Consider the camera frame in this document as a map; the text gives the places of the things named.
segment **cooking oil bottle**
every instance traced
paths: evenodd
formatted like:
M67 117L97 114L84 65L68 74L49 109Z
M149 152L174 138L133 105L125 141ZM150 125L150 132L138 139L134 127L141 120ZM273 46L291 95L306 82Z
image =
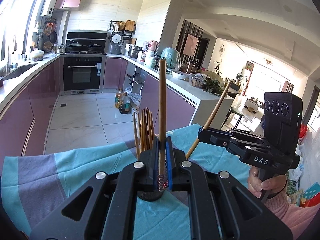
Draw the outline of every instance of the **cooking oil bottle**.
M116 108L119 108L119 106L120 106L120 99L121 99L122 96L123 96L122 88L120 88L120 89L119 89L119 92L116 93L116 100L115 100L115 107L116 107Z
M121 114L129 113L129 105L130 105L130 98L128 97L128 93L124 92L124 95L121 97L119 112Z

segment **handle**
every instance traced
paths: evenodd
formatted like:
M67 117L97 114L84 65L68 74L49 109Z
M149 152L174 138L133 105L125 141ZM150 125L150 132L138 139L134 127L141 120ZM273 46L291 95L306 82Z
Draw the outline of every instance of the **handle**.
M68 66L68 68L76 68L76 67L97 67L97 65L94 65L94 66Z
M265 181L266 179L271 179L275 176L278 176L278 174L275 174L273 171L267 171L267 170L264 170L264 169L261 169L261 168L258 168L258 178L261 180L261 181ZM271 193L271 190L262 190L261 191L261 197L260 197L260 200L262 203L265 203L268 196L270 195Z

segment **red bag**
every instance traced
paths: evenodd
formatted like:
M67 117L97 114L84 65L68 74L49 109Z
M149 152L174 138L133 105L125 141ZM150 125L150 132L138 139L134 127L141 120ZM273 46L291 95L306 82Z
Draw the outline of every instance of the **red bag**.
M302 139L306 135L307 130L308 130L308 126L302 123L300 127L299 139Z

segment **cutting board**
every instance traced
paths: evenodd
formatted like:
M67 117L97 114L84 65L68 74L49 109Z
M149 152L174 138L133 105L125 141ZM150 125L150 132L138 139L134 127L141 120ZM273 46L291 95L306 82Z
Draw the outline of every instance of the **cutting board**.
M130 21L127 20L126 24L125 24L125 31L130 31L130 32L134 32L136 28L136 23L135 21Z

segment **oven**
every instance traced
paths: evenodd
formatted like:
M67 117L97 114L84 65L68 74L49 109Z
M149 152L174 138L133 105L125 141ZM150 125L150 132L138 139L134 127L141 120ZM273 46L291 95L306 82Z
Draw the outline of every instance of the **oven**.
M65 55L62 95L102 93L105 55Z

